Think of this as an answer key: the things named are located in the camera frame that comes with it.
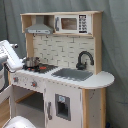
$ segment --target oven window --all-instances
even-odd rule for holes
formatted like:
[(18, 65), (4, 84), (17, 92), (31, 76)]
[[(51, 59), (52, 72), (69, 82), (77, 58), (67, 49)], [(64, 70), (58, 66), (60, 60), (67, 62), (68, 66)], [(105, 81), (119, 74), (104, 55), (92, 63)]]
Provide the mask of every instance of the oven window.
[(61, 18), (62, 29), (65, 30), (77, 30), (76, 18)]

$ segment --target microwave door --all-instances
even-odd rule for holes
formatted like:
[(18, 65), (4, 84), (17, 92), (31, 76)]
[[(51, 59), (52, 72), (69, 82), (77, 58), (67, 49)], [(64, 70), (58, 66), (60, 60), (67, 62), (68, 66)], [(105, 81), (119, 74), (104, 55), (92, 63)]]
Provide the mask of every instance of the microwave door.
[(79, 15), (56, 16), (56, 33), (79, 33)]

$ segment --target toy kitchen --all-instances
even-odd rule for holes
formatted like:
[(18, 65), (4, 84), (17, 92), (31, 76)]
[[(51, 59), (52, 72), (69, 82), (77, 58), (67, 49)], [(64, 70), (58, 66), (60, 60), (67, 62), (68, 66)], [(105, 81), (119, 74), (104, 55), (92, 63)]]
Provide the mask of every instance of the toy kitchen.
[(10, 74), (11, 116), (36, 128), (105, 128), (105, 88), (114, 76), (102, 71), (102, 12), (21, 14), (27, 57), (33, 68)]

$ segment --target knob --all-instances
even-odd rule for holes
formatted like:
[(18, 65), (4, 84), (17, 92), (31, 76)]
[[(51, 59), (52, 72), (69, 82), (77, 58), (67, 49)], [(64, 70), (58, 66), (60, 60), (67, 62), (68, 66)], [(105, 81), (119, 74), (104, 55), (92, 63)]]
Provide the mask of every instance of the knob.
[(18, 77), (14, 77), (13, 80), (14, 80), (14, 82), (18, 82), (19, 81)]
[(32, 86), (37, 87), (37, 82), (36, 81), (32, 82)]

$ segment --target floor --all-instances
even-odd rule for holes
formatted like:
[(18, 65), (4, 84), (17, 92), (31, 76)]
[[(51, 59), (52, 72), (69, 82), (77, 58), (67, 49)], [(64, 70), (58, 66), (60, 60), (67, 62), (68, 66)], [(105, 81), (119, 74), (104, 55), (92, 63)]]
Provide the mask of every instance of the floor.
[(9, 111), (9, 100), (7, 99), (0, 105), (0, 128), (7, 122), (10, 118), (10, 111)]

